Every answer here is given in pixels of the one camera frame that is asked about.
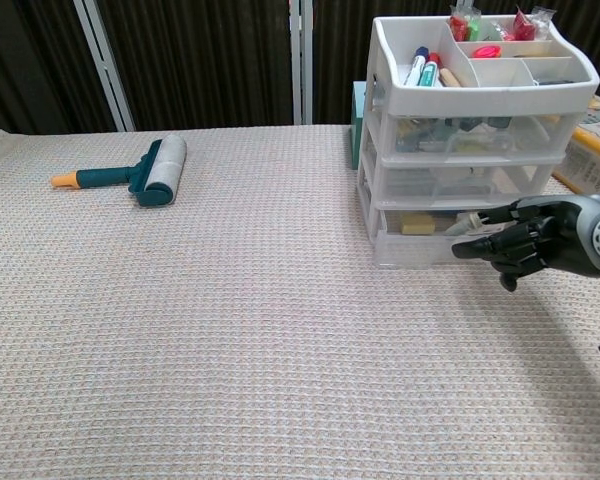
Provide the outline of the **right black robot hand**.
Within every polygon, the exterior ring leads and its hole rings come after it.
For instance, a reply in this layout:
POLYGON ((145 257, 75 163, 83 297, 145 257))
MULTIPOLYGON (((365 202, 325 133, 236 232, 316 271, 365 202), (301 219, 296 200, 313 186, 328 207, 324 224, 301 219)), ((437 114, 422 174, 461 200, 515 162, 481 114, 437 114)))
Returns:
POLYGON ((544 269, 600 278, 600 195, 527 196, 476 215, 483 226, 506 227, 458 242, 451 252, 490 263, 507 291, 544 269))

